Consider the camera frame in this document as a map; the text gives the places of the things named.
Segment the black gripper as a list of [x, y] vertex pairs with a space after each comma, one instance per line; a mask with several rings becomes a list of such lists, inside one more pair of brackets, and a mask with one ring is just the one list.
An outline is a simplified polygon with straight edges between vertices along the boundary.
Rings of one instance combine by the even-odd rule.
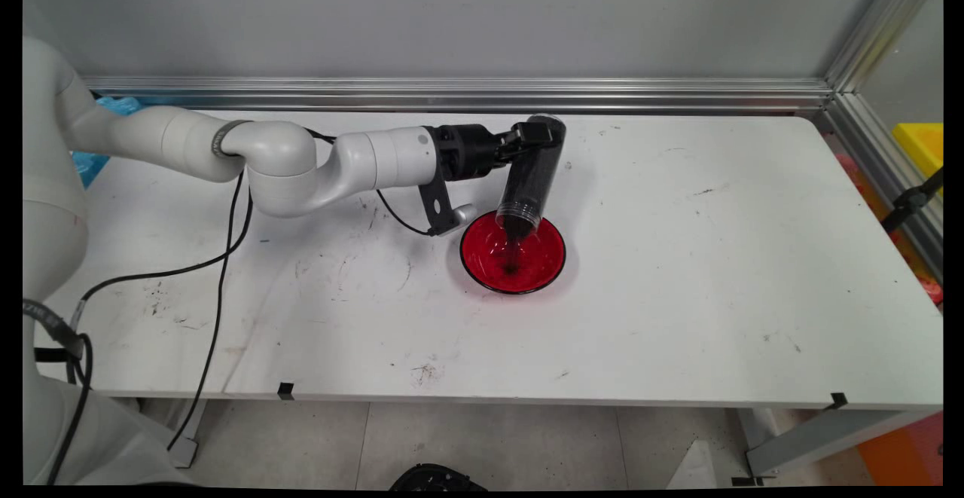
[[550, 124], [545, 123], [517, 123], [496, 135], [481, 124], [441, 125], [433, 128], [433, 140], [445, 182], [483, 178], [521, 154], [557, 144]]

